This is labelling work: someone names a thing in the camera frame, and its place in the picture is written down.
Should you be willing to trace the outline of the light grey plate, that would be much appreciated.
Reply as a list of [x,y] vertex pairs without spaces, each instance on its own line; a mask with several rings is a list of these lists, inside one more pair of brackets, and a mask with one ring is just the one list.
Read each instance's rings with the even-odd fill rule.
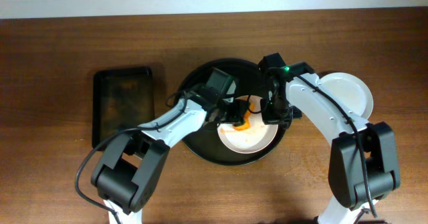
[[278,132],[277,124],[264,124],[261,113],[261,97],[251,96],[249,103],[255,105],[249,117],[251,127],[247,130],[236,131],[232,124],[220,124],[217,133],[221,142],[233,152],[239,154],[253,154],[259,152],[271,144]]

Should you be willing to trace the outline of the orange green sponge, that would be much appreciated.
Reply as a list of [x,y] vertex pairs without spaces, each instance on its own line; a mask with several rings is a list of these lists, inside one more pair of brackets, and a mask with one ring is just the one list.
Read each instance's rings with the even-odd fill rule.
[[251,124],[249,121],[249,117],[251,116],[251,111],[253,111],[254,108],[255,108],[255,105],[253,103],[249,103],[249,107],[243,115],[243,122],[241,124],[233,124],[232,128],[236,131],[243,131],[250,128]]

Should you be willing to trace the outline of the white plate red smear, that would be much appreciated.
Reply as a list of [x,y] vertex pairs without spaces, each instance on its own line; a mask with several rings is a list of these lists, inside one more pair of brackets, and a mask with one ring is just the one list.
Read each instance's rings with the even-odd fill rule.
[[368,86],[356,76],[344,72],[327,74],[320,79],[325,88],[355,114],[368,119],[374,100]]

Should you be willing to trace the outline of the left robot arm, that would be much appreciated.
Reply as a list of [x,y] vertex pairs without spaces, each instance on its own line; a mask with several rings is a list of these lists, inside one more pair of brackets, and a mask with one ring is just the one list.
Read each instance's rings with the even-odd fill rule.
[[137,223],[151,198],[170,149],[209,122],[241,122],[235,99],[238,80],[215,68],[206,82],[178,93],[177,103],[157,119],[108,137],[91,176],[111,223]]

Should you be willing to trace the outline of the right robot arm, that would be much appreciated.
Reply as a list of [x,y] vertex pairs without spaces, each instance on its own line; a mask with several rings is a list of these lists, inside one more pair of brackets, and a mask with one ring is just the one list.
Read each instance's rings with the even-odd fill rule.
[[263,57],[258,68],[268,94],[261,101],[264,124],[289,124],[304,114],[330,145],[328,183],[333,196],[314,222],[358,223],[365,214],[376,216],[375,203],[401,185],[392,128],[353,113],[306,62],[288,66],[273,53]]

